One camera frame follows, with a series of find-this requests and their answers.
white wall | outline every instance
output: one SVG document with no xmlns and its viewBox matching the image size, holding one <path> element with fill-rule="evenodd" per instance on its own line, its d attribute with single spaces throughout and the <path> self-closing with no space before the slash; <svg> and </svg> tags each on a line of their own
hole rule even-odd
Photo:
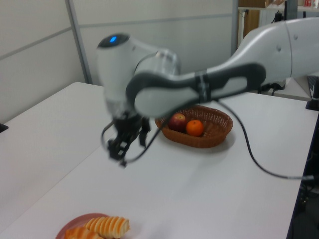
<svg viewBox="0 0 319 239">
<path fill-rule="evenodd" d="M 181 59 L 182 73 L 205 69 L 230 57 L 231 0 L 72 2 L 94 84 L 100 84 L 96 47 L 104 37 L 116 32 L 173 50 Z"/>
<path fill-rule="evenodd" d="M 0 122 L 84 82 L 64 0 L 0 0 Z"/>
</svg>

white table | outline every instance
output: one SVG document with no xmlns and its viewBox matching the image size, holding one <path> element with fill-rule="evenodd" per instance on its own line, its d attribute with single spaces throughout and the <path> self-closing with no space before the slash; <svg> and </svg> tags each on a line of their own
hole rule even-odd
<svg viewBox="0 0 319 239">
<path fill-rule="evenodd" d="M 0 232 L 100 145 L 110 120 L 103 88 L 74 83 L 6 123 L 9 129 L 0 133 Z"/>
<path fill-rule="evenodd" d="M 302 175 L 317 112 L 306 110 L 306 102 L 252 93 L 224 102 L 244 122 L 264 167 Z M 132 145 L 128 156 L 140 150 Z M 160 135 L 144 157 L 126 169 L 97 148 L 0 239 L 51 239 L 66 222 L 90 212 L 129 218 L 132 229 L 126 239 L 285 239 L 299 185 L 260 171 L 234 120 L 225 142 L 215 148 L 190 148 Z"/>
</svg>

red plate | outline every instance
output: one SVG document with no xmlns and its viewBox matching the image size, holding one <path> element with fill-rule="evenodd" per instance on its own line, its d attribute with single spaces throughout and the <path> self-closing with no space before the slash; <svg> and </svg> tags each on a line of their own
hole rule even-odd
<svg viewBox="0 0 319 239">
<path fill-rule="evenodd" d="M 88 221 L 90 221 L 92 218 L 98 218 L 98 217 L 108 217 L 108 215 L 103 213 L 89 213 L 81 215 L 71 221 L 69 221 L 56 235 L 55 239 L 64 239 L 64 234 L 66 230 L 76 228 L 76 227 L 82 227 L 84 224 L 86 224 Z"/>
</svg>

blue indicator light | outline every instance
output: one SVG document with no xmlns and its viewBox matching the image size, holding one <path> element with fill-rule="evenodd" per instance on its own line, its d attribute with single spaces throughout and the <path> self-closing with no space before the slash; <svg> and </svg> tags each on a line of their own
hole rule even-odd
<svg viewBox="0 0 319 239">
<path fill-rule="evenodd" d="M 110 42 L 115 42 L 116 38 L 117 38 L 116 36 L 113 36 L 113 37 L 111 38 Z"/>
</svg>

black cable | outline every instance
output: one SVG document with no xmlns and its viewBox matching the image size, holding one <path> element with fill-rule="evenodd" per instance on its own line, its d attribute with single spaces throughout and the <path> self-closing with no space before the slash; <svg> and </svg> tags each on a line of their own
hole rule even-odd
<svg viewBox="0 0 319 239">
<path fill-rule="evenodd" d="M 148 54 L 148 55 L 146 55 L 145 57 L 143 57 L 143 58 L 136 64 L 136 67 L 135 67 L 134 72 L 136 72 L 136 69 L 138 68 L 139 64 L 140 64 L 142 61 L 144 61 L 144 60 L 146 60 L 146 59 L 148 59 L 148 58 L 151 58 L 151 57 L 156 56 L 157 53 L 158 53 L 158 51 L 157 51 L 157 52 L 153 52 L 153 53 Z"/>
<path fill-rule="evenodd" d="M 112 120 L 107 126 L 104 127 L 101 133 L 101 145 L 103 146 L 105 151 L 108 151 L 106 144 L 104 143 L 104 133 L 114 124 L 114 120 Z"/>
<path fill-rule="evenodd" d="M 136 156 L 135 158 L 132 158 L 132 159 L 125 159 L 123 158 L 121 161 L 120 161 L 120 164 L 121 163 L 133 163 L 137 160 L 139 160 L 140 157 L 143 156 L 143 154 L 148 150 L 148 148 L 151 146 L 151 144 L 153 143 L 154 139 L 157 137 L 157 135 L 159 134 L 159 132 L 165 127 L 165 125 L 168 123 L 168 121 L 170 120 L 170 118 L 172 117 L 173 115 L 171 115 L 170 117 L 167 117 L 166 120 L 161 124 L 161 126 L 156 130 L 155 134 L 153 135 L 153 137 L 151 138 L 150 142 L 146 145 L 145 149 L 138 155 Z"/>
<path fill-rule="evenodd" d="M 274 87 L 273 92 L 271 93 L 271 96 L 274 96 L 274 93 L 276 90 L 277 90 L 276 87 Z"/>
<path fill-rule="evenodd" d="M 307 175 L 307 176 L 286 176 L 286 175 L 281 175 L 281 174 L 277 174 L 277 173 L 273 173 L 267 169 L 265 169 L 264 167 L 262 167 L 258 162 L 257 160 L 255 159 L 252 151 L 251 151 L 251 148 L 250 148 L 250 143 L 249 143 L 249 139 L 248 139 L 248 135 L 247 135 L 247 132 L 246 132 L 246 129 L 244 127 L 244 124 L 242 123 L 242 121 L 239 119 L 239 117 L 236 115 L 236 113 L 231 109 L 229 108 L 227 105 L 225 105 L 224 103 L 221 103 L 219 101 L 217 101 L 218 104 L 220 104 L 221 106 L 223 106 L 225 109 L 227 109 L 228 111 L 230 111 L 234 116 L 235 118 L 238 120 L 240 126 L 242 127 L 243 131 L 244 131 L 244 135 L 245 135 L 245 139 L 246 139 L 246 144 L 247 144 L 247 148 L 248 148 L 248 151 L 249 151 L 249 154 L 250 154 L 250 157 L 252 158 L 252 160 L 254 161 L 254 163 L 262 170 L 264 171 L 265 173 L 268 173 L 274 177 L 278 177 L 278 178 L 283 178 L 283 179 L 294 179 L 294 180 L 303 180 L 303 181 L 313 181 L 314 180 L 314 176 L 313 175 Z"/>
</svg>

